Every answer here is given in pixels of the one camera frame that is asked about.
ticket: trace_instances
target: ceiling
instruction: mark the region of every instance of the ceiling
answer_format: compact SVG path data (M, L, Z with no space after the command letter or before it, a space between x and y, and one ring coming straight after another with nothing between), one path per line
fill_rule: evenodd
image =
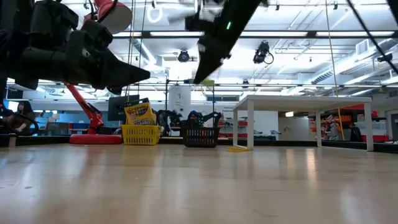
M151 6L151 1L137 0L135 3L129 0L119 0L132 9L133 31L184 31L184 23L178 22L169 24L168 17L176 14L192 11L193 0L158 0L156 9ZM346 5L346 1L338 0L338 8L334 10L334 2L328 5L328 18L331 30L360 30L362 28L355 16ZM357 0L353 1L358 12L364 19L370 30L397 30L397 24L386 4L386 0ZM63 0L70 9L80 16L80 25L83 23L83 16L90 13L85 9L86 0ZM328 30L325 0L271 0L270 7L258 7L245 30ZM217 6L209 6L216 11ZM389 69L384 63L374 63L377 57L376 52L365 59L358 60L356 55L356 44L364 39L333 39L331 41L333 58L328 39L263 39L250 38L239 39L231 51L232 57L224 61L224 65L215 71L209 78L216 83L242 83L248 80L250 84L281 84L281 86L263 86L260 88L245 88L218 86L217 90L239 91L267 95L270 92L278 92L279 95L334 95L332 88L300 88L297 86L283 86L289 84L311 84L317 76L322 75L322 71L331 69L332 59L336 66L337 85L375 85L377 87L382 82L387 84L395 83L391 78L394 74L389 74ZM197 69L198 50L196 38L151 38L142 39L142 46L147 49L147 54L154 56L155 61L148 62L144 56L140 57L140 51L134 47L129 47L132 40L128 37L114 39L109 48L119 57L120 60L131 62L135 66L141 66L151 71L151 78L144 81L148 85L141 86L141 91L157 91L165 87L151 86L150 83L165 83L167 75L170 79L191 78ZM271 52L274 55L274 63L271 65L254 64L252 59L255 50L262 41L268 41ZM378 42L388 43L386 51L396 54L394 47L395 40L378 39ZM187 50L193 58L192 62L180 63L177 56L181 50ZM42 81L41 87L45 90L54 88L54 84L48 85L47 81ZM317 84L334 85L333 76L322 79ZM90 87L85 87L86 92L93 91ZM134 94L138 86L131 86L130 94ZM201 90L203 87L192 87L193 91ZM348 96L359 91L371 89L358 88L357 91L350 89Z

